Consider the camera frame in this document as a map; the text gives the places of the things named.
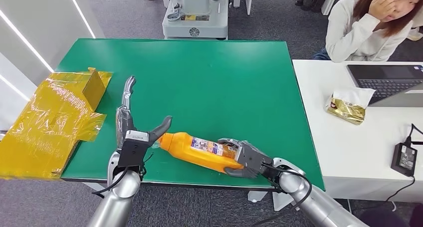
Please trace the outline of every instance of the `led light strip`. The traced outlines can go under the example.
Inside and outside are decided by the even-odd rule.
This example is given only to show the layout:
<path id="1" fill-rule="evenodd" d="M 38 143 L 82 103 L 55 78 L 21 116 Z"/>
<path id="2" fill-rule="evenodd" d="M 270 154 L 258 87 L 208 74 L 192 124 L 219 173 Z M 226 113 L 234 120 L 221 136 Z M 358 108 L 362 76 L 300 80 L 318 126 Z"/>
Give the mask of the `led light strip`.
<path id="1" fill-rule="evenodd" d="M 36 57 L 44 64 L 45 67 L 50 72 L 54 72 L 53 68 L 42 58 L 42 56 L 35 50 L 35 48 L 29 43 L 28 40 L 20 33 L 20 31 L 13 25 L 13 23 L 9 20 L 9 18 L 0 10 L 0 16 L 3 18 L 3 20 L 9 25 L 9 27 L 16 33 L 16 35 L 25 43 L 25 45 L 35 54 Z"/>
<path id="2" fill-rule="evenodd" d="M 94 35 L 94 33 L 92 32 L 91 27 L 90 27 L 90 25 L 89 25 L 89 24 L 88 24 L 88 22 L 87 22 L 87 19 L 85 19 L 84 14 L 82 13 L 81 9 L 79 8 L 78 4 L 76 3 L 76 0 L 72 0 L 72 2 L 73 2 L 73 4 L 75 5 L 76 9 L 78 10 L 79 15 L 81 15 L 81 18 L 82 18 L 82 20 L 84 21 L 85 25 L 87 26 L 88 31 L 90 32 L 91 36 L 92 36 L 93 38 L 95 38 L 95 35 Z"/>
<path id="3" fill-rule="evenodd" d="M 2 75 L 0 75 L 0 80 L 4 81 L 6 85 L 8 85 L 10 88 L 12 88 L 19 96 L 21 96 L 25 101 L 29 101 L 29 98 L 25 96 L 21 91 L 19 91 L 15 86 L 12 85 L 6 78 L 4 78 Z"/>

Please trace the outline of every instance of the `laptop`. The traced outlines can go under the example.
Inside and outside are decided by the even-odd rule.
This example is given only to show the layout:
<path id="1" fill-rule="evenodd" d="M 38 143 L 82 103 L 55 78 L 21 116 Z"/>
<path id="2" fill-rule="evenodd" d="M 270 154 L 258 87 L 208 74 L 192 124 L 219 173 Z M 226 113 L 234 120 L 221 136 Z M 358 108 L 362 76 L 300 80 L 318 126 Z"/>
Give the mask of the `laptop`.
<path id="1" fill-rule="evenodd" d="M 357 87 L 375 90 L 369 106 L 423 107 L 423 66 L 347 66 Z"/>

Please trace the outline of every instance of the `gray floor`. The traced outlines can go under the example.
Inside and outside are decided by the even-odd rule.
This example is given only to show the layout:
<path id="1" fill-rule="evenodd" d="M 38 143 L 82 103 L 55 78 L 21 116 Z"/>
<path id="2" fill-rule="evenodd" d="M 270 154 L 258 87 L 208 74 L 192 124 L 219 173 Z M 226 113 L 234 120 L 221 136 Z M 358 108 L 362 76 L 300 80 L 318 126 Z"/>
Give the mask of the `gray floor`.
<path id="1" fill-rule="evenodd" d="M 241 8 L 230 11 L 229 38 L 285 40 L 293 59 L 309 59 L 324 46 L 327 17 L 303 12 L 293 5 L 294 1 L 253 0 L 251 16 L 247 16 L 242 0 Z M 90 2 L 106 37 L 163 38 L 161 22 L 165 9 L 161 0 Z M 423 55 L 416 51 L 421 44 L 422 41 L 406 40 L 391 60 L 423 61 Z M 246 194 L 245 191 L 142 187 L 128 226 L 245 227 L 275 214 L 271 195 L 253 204 L 247 201 Z M 0 222 L 5 227 L 85 226 L 99 202 L 99 197 L 91 195 L 90 189 L 81 183 L 0 180 Z M 374 204 L 351 201 L 352 209 Z M 415 205 L 396 204 L 396 213 L 408 221 Z M 301 212 L 290 207 L 282 211 L 283 217 L 263 226 L 312 226 Z"/>

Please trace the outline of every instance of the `laptop keyboard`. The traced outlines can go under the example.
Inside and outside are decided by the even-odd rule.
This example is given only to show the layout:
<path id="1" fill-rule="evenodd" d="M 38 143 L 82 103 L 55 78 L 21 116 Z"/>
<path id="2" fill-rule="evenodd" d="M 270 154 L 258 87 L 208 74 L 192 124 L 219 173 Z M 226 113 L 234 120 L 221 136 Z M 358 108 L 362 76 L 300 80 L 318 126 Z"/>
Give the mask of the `laptop keyboard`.
<path id="1" fill-rule="evenodd" d="M 385 97 L 397 94 L 417 84 L 423 83 L 423 80 L 380 80 L 365 79 L 359 80 L 360 87 L 372 88 L 375 91 L 371 103 L 381 100 Z"/>

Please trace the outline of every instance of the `yellow packaging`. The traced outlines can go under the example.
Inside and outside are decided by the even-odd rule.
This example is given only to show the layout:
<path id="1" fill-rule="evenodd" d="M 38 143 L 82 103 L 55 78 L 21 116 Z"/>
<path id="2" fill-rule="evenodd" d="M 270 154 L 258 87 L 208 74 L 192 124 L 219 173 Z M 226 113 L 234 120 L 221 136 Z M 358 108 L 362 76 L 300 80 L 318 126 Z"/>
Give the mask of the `yellow packaging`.
<path id="1" fill-rule="evenodd" d="M 38 86 L 0 142 L 0 178 L 60 178 L 79 140 L 94 141 L 110 72 L 55 72 Z"/>
<path id="2" fill-rule="evenodd" d="M 366 109 L 363 107 L 333 97 L 326 111 L 356 125 L 360 125 L 366 116 Z"/>
<path id="3" fill-rule="evenodd" d="M 165 133 L 158 139 L 160 148 L 173 157 L 224 173 L 225 167 L 242 169 L 235 161 L 236 148 L 192 137 L 188 133 Z"/>

